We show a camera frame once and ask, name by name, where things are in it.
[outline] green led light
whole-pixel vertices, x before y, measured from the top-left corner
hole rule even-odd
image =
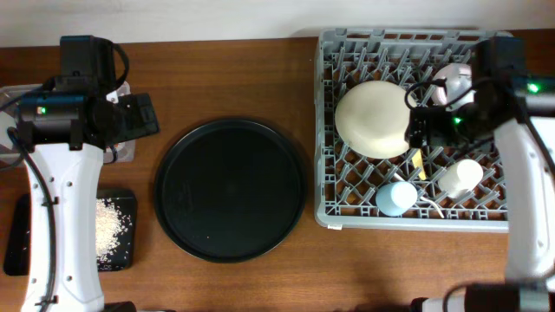
[[[532,93],[539,92],[539,85],[537,85],[535,83],[528,83],[528,91],[530,91]]]

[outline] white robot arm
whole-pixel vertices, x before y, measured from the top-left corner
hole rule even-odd
[[[9,137],[31,188],[29,284],[22,311],[130,311],[105,305],[95,254],[95,200],[103,151],[159,132],[148,94],[118,97],[128,59],[93,36],[62,37],[62,74],[19,101]],[[114,51],[125,65],[116,79]]]
[[[458,285],[443,300],[426,300],[415,310],[549,311],[555,291],[555,80],[526,72],[524,43],[494,37],[472,54],[474,102],[454,112],[447,107],[411,109],[407,137],[412,147],[489,146],[499,150],[506,177],[509,255],[506,283]],[[445,81],[421,84],[445,86]],[[409,93],[418,88],[412,86]],[[467,289],[465,297],[451,296]]]

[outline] plastic dish rack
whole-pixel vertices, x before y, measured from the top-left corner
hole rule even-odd
[[[437,184],[445,167],[454,163],[454,151],[422,148],[427,180],[412,164],[417,150],[393,159],[370,159],[352,151],[335,128],[335,108],[355,85],[389,81],[407,89],[432,79],[449,63],[467,63],[471,47],[506,32],[424,29],[326,29],[318,40],[315,58],[314,103],[317,136],[315,155],[315,217],[321,226],[342,228],[507,232],[505,180],[497,153],[472,153],[484,169],[480,184],[454,201]],[[419,105],[430,105],[434,87],[416,91]],[[400,174],[413,183],[419,197],[426,193],[438,204],[445,219],[431,204],[418,201],[397,218],[380,213],[375,193]]]

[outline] black plate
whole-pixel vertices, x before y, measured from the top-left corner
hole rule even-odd
[[[10,239],[3,260],[3,271],[9,276],[26,276],[29,274],[30,207],[29,194],[24,194],[17,200],[14,218],[11,222]]]
[[[166,234],[216,263],[276,247],[297,223],[305,197],[293,145],[252,120],[217,120],[187,134],[162,161],[154,187]]]

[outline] black cable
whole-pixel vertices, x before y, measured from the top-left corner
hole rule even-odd
[[[536,129],[536,127],[533,125],[532,120],[530,119],[530,115],[526,111],[526,108],[523,107],[523,104],[520,103],[519,101],[516,101],[516,102],[518,103],[517,105],[519,106],[519,110],[522,115],[522,118],[524,119],[524,123],[528,127],[528,130],[530,130],[530,134],[536,141],[536,144],[538,144],[539,150],[544,156],[545,162],[547,163],[547,167],[549,168],[551,175],[555,174],[555,162],[553,162],[553,158],[549,153],[549,149],[545,145],[544,141],[541,139],[541,136],[538,133],[538,129]]]
[[[121,45],[114,43],[113,47],[114,50],[120,55],[124,67],[123,75],[121,75],[120,78],[118,78],[118,80],[115,82],[115,89],[117,90],[123,85],[123,82],[125,82],[125,80],[127,79],[127,75],[129,74],[129,58],[127,57],[127,54],[125,54],[125,51],[123,50]]]
[[[476,148],[483,146],[484,144],[488,143],[488,142],[493,142],[494,138],[487,138],[487,139],[483,139],[483,140],[477,140],[476,143],[472,144],[471,146],[467,145],[466,148],[464,148],[463,150],[461,150],[460,152],[457,152],[456,154],[453,155],[453,158],[455,159],[455,161],[459,161],[461,158],[463,158],[466,154],[472,152],[473,150],[475,150]]]
[[[410,110],[414,110],[416,109],[416,107],[412,107],[410,105],[410,103],[408,103],[408,97],[410,96],[410,94],[415,91],[417,88],[425,86],[425,85],[435,85],[438,87],[445,87],[445,83],[446,83],[446,79],[437,79],[434,81],[424,81],[424,82],[416,82],[415,84],[413,84],[412,86],[410,86],[409,89],[407,89],[407,92],[405,93],[405,105],[408,107],[408,109]],[[471,92],[472,90],[475,90],[477,87],[486,84],[486,83],[495,83],[494,78],[491,77],[482,77],[477,79],[475,82],[473,82],[472,86],[470,86],[470,88],[468,88],[465,92],[463,92],[462,94],[459,94],[459,96],[457,96],[456,98],[452,99],[450,102],[447,102],[445,105],[442,105],[442,107],[444,107],[445,109],[450,108],[451,106],[453,106],[454,104],[456,104],[458,101],[460,101],[462,98],[464,98],[465,96],[467,96],[467,94],[469,92]]]
[[[423,82],[416,82],[415,84],[413,84],[412,86],[410,86],[407,89],[407,92],[405,92],[405,105],[408,107],[408,109],[410,110],[415,110],[416,107],[413,107],[412,105],[410,105],[410,103],[408,103],[408,97],[410,96],[410,94],[415,91],[417,88],[426,86],[426,85],[435,85],[438,87],[445,87],[445,82],[447,81],[447,79],[437,79],[434,81],[423,81]]]
[[[50,241],[50,251],[49,251],[49,277],[47,281],[46,287],[46,294],[42,298],[42,300],[37,303],[36,305],[40,305],[41,312],[45,312],[49,305],[54,302],[53,294],[54,294],[54,283],[56,280],[56,221],[54,216],[54,202],[52,201],[52,197],[50,195],[50,191],[48,186],[46,185],[46,181],[44,177],[38,170],[38,167],[35,164],[35,161],[29,156],[29,152],[20,144],[19,139],[16,136],[16,129],[10,127],[8,129],[8,136],[10,140],[13,142],[14,146],[19,150],[25,162],[35,175],[36,180],[38,181],[39,186],[41,186],[42,193],[44,194],[45,200],[42,204],[46,207],[47,214],[49,217],[49,241]]]
[[[118,161],[118,150],[116,150],[115,146],[113,146],[113,145],[110,146],[110,150],[112,151],[113,158],[112,158],[112,161],[106,163],[106,165],[111,165],[114,162]]]

